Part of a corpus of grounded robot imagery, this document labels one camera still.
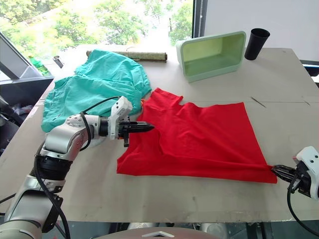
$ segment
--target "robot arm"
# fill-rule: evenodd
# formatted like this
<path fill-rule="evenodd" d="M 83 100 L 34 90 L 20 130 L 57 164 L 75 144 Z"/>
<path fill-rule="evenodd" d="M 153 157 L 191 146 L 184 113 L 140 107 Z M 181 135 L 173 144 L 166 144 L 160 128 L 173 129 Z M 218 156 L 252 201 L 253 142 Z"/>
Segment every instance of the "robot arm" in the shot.
<path fill-rule="evenodd" d="M 71 164 L 81 149 L 86 147 L 88 140 L 90 146 L 95 146 L 107 136 L 110 139 L 123 137 L 124 146 L 127 147 L 129 133 L 146 132 L 154 128 L 146 122 L 130 121 L 128 114 L 131 110 L 131 102 L 120 97 L 112 106 L 108 118 L 85 115 L 89 130 L 81 115 L 73 115 L 47 135 L 35 160 L 44 185 L 59 206 L 63 199 L 56 193 L 62 191 Z M 42 233 L 54 227 L 57 218 L 58 212 L 40 186 L 33 168 L 5 214 L 4 224 L 0 226 L 0 237 L 39 239 Z"/>
<path fill-rule="evenodd" d="M 318 200 L 319 197 L 319 153 L 312 146 L 305 147 L 294 158 L 296 168 L 275 165 L 272 171 L 281 179 L 291 183 L 292 193 L 298 192 Z"/>

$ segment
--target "green bottle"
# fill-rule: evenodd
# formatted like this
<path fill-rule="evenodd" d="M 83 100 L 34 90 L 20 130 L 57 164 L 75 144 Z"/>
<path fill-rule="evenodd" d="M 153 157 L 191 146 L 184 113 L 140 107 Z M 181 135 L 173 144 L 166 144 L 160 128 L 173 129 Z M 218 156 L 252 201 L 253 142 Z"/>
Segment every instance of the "green bottle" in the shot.
<path fill-rule="evenodd" d="M 51 75 L 48 68 L 46 68 L 40 60 L 38 60 L 37 58 L 33 56 L 29 56 L 29 58 L 33 66 L 35 66 L 43 76 Z"/>

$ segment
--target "teal cloth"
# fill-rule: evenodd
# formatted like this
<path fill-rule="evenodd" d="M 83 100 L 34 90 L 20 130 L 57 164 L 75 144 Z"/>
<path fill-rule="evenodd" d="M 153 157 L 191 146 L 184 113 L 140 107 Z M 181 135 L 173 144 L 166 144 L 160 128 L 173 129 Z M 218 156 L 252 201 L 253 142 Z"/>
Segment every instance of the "teal cloth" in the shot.
<path fill-rule="evenodd" d="M 120 54 L 94 50 L 75 75 L 55 82 L 44 103 L 42 130 L 50 132 L 71 115 L 112 96 L 125 96 L 133 105 L 131 115 L 141 110 L 141 98 L 151 91 L 139 63 Z M 102 103 L 88 114 L 109 116 L 116 99 Z"/>

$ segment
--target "window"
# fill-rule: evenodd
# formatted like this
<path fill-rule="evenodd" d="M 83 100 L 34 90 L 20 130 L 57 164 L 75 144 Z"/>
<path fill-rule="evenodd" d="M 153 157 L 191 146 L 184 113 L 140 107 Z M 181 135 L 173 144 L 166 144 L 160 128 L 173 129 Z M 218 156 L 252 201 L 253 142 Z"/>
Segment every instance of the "window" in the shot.
<path fill-rule="evenodd" d="M 193 0 L 0 0 L 0 32 L 44 63 L 84 44 L 172 46 L 192 37 Z"/>

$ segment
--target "light green container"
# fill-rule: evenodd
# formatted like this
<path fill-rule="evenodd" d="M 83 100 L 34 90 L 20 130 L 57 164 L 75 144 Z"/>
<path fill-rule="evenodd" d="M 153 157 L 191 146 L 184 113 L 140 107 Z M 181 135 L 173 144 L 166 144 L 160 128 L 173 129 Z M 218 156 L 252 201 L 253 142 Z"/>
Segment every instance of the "light green container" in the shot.
<path fill-rule="evenodd" d="M 243 60 L 246 33 L 178 41 L 177 58 L 189 82 L 236 71 Z"/>

